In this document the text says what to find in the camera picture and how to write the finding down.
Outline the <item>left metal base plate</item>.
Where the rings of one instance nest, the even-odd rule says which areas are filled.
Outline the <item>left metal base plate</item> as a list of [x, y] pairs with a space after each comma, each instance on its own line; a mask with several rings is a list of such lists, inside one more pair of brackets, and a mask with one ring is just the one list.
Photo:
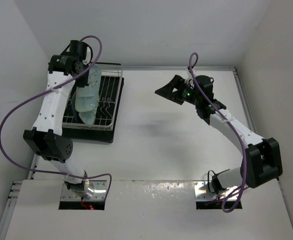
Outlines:
[[64, 202], [74, 202], [84, 200], [86, 202], [103, 201], [107, 193], [106, 180], [84, 180], [79, 184], [65, 182], [60, 200]]

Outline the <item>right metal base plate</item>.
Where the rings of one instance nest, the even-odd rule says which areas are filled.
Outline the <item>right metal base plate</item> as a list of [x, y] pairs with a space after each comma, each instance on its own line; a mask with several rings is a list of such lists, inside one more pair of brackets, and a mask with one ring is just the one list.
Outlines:
[[215, 200], [223, 200], [230, 193], [229, 201], [235, 201], [238, 198], [239, 190], [232, 192], [237, 189], [237, 186], [228, 187], [226, 190], [223, 190], [220, 193], [215, 193], [211, 184], [211, 181], [199, 180], [193, 182], [195, 199], [197, 202], [211, 202]]

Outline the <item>light green plate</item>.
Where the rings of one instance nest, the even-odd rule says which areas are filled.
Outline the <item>light green plate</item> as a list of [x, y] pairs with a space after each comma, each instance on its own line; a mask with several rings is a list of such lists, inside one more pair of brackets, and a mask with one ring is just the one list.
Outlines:
[[84, 124], [93, 125], [96, 118], [96, 112], [94, 110], [79, 112], [78, 116]]
[[75, 109], [79, 113], [95, 112], [99, 104], [99, 90], [102, 77], [102, 69], [94, 65], [88, 72], [85, 87], [76, 89]]

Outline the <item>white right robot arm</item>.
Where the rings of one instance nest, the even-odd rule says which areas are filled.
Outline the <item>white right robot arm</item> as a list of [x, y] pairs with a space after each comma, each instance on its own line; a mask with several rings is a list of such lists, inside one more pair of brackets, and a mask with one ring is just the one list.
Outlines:
[[214, 97], [214, 79], [198, 75], [184, 79], [175, 75], [155, 91], [169, 101], [195, 107], [200, 119], [222, 133], [242, 154], [241, 166], [214, 173], [207, 190], [218, 195], [228, 188], [245, 185], [257, 188], [283, 174], [280, 145], [276, 139], [264, 138], [238, 121], [227, 107]]

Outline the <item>black drain tray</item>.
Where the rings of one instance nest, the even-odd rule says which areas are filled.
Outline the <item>black drain tray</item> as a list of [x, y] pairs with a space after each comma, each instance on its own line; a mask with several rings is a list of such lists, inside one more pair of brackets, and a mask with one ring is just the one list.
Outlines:
[[75, 112], [75, 90], [72, 90], [63, 116], [62, 136], [69, 139], [114, 141], [116, 121], [124, 87], [124, 78], [102, 76], [99, 87], [99, 104], [92, 125], [84, 124]]

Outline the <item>dark blue leaf plate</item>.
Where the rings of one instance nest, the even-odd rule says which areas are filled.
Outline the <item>dark blue leaf plate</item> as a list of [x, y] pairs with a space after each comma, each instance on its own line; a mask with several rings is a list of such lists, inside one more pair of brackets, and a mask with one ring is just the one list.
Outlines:
[[76, 93], [74, 93], [69, 100], [69, 103], [67, 105], [67, 112], [69, 113], [69, 115], [72, 115], [75, 119], [77, 119], [78, 112], [76, 110], [75, 103], [76, 103]]

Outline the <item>metal base plate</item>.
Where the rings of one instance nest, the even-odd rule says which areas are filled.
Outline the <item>metal base plate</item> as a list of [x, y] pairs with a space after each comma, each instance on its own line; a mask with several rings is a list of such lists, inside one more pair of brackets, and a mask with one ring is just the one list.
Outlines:
[[235, 201], [238, 198], [239, 190], [232, 192], [237, 189], [237, 186], [228, 187], [226, 190], [223, 190], [220, 193], [215, 193], [211, 184], [211, 181], [199, 180], [193, 182], [195, 199], [197, 202], [211, 202], [215, 200], [223, 200], [230, 193], [229, 201]]
[[103, 201], [107, 193], [106, 180], [84, 180], [79, 184], [65, 182], [60, 200], [64, 202], [74, 202], [84, 200], [86, 202]]

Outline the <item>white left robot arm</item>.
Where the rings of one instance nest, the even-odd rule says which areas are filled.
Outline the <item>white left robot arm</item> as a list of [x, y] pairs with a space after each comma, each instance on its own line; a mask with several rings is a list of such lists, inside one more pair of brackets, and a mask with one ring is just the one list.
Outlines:
[[72, 40], [60, 55], [53, 55], [48, 63], [47, 90], [40, 112], [31, 130], [25, 130], [23, 139], [45, 161], [54, 165], [60, 173], [65, 173], [64, 183], [68, 190], [82, 200], [92, 195], [87, 173], [71, 159], [73, 142], [63, 136], [63, 117], [69, 95], [75, 82], [72, 78], [84, 69], [88, 45]]

